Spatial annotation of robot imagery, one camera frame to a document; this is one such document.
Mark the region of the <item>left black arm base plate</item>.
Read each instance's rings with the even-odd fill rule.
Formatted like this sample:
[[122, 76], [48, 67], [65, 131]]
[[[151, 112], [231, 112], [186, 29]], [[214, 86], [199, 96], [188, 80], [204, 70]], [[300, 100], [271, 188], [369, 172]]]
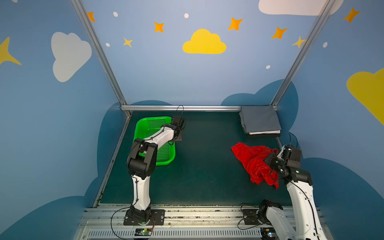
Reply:
[[165, 210], [151, 210], [151, 214], [148, 215], [148, 219], [140, 219], [134, 217], [131, 211], [128, 210], [124, 217], [124, 226], [163, 226], [165, 222]]

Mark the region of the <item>green plastic mesh basket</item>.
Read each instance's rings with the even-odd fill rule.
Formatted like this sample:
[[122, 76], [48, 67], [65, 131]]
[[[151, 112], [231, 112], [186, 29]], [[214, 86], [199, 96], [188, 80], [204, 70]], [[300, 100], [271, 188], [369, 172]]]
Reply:
[[[148, 117], [139, 120], [136, 124], [133, 140], [146, 139], [157, 133], [164, 124], [170, 124], [171, 117]], [[176, 157], [176, 145], [164, 144], [158, 149], [156, 166], [169, 165]]]

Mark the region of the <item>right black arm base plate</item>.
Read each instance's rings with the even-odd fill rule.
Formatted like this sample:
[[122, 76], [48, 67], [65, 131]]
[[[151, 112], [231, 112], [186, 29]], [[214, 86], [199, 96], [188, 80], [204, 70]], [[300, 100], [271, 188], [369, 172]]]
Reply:
[[242, 209], [244, 224], [246, 226], [257, 226], [260, 225], [258, 217], [258, 209]]

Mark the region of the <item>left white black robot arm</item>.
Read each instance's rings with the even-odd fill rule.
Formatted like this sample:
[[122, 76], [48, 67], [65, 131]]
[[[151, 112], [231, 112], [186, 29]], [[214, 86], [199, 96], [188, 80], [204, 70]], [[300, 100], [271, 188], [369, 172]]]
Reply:
[[181, 116], [144, 118], [138, 122], [128, 159], [127, 169], [134, 185], [134, 199], [126, 212], [125, 226], [145, 226], [156, 219], [151, 214], [150, 178], [158, 151], [181, 140], [185, 119]]

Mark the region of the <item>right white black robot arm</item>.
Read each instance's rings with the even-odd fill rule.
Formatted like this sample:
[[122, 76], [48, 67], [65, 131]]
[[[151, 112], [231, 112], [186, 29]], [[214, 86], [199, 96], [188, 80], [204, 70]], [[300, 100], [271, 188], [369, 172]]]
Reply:
[[325, 240], [313, 197], [313, 181], [310, 173], [301, 169], [302, 151], [292, 145], [284, 145], [276, 154], [271, 153], [264, 162], [282, 177], [293, 205], [295, 228], [284, 215], [283, 207], [263, 200], [258, 210], [259, 222], [271, 225], [280, 240]]

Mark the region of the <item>red t shirt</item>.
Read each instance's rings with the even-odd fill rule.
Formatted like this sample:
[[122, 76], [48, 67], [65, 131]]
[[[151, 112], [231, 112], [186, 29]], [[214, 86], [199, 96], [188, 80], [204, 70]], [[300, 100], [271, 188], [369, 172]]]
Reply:
[[259, 185], [265, 181], [269, 186], [279, 188], [278, 174], [272, 172], [272, 169], [264, 162], [271, 153], [277, 154], [277, 149], [270, 149], [267, 146], [250, 147], [243, 143], [237, 143], [231, 147], [231, 150], [250, 175], [252, 183]]

